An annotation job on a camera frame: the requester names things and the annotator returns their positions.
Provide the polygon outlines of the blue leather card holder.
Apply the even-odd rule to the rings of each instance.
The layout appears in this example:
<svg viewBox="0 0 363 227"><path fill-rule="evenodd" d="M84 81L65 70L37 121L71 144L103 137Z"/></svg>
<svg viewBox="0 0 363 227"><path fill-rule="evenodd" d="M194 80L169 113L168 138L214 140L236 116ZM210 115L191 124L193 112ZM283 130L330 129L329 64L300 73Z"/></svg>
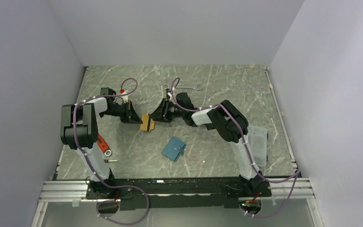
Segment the blue leather card holder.
<svg viewBox="0 0 363 227"><path fill-rule="evenodd" d="M176 162L184 153L186 143L181 139L173 136L162 150L162 155Z"/></svg>

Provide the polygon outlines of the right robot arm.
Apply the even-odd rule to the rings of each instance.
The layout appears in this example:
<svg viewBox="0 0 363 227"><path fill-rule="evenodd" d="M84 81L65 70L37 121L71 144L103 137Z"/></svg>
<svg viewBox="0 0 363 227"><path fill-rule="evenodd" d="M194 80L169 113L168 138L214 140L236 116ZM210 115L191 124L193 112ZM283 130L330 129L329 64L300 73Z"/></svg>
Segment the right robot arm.
<svg viewBox="0 0 363 227"><path fill-rule="evenodd" d="M242 192L247 196L255 195L263 179L250 151L248 139L249 122L245 116L228 100L219 105L196 108L187 93L163 98L159 106L150 114L155 122L169 123L174 118L182 118L190 127L204 125L207 130L216 130L220 137L228 142L238 161Z"/></svg>

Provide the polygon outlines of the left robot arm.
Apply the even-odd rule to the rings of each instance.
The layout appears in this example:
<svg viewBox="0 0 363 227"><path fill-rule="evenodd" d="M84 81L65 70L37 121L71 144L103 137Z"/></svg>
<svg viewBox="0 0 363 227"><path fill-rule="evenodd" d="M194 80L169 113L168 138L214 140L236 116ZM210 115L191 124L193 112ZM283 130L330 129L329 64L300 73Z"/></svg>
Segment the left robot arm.
<svg viewBox="0 0 363 227"><path fill-rule="evenodd" d="M98 145L97 117L119 117L122 123L141 124L130 100L123 104L115 102L116 92L104 87L99 96L80 104L61 107L60 139L64 145L83 159L90 172L90 186L104 198L112 198L117 192L114 174L104 162Z"/></svg>

